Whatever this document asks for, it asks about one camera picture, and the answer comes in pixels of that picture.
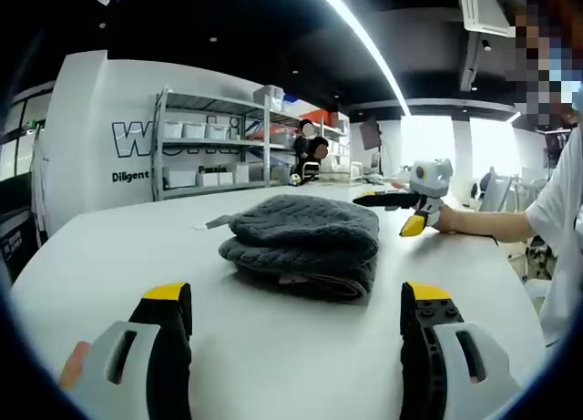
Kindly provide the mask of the person's left hand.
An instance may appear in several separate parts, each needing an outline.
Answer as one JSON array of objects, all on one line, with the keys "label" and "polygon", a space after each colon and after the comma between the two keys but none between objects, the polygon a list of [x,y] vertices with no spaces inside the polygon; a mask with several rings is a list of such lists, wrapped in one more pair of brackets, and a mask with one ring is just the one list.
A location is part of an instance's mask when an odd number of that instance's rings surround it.
[{"label": "person's left hand", "polygon": [[84,341],[76,344],[74,350],[68,356],[58,379],[58,385],[61,389],[69,389],[80,378],[83,372],[84,359],[90,347],[91,344]]}]

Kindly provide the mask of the person's right hand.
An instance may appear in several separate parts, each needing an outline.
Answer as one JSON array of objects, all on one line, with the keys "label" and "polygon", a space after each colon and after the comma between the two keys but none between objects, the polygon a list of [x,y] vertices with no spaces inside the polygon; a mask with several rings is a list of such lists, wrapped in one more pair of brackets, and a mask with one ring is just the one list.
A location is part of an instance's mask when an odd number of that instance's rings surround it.
[{"label": "person's right hand", "polygon": [[460,231],[461,219],[461,213],[458,210],[443,204],[433,228],[442,233],[456,233]]}]

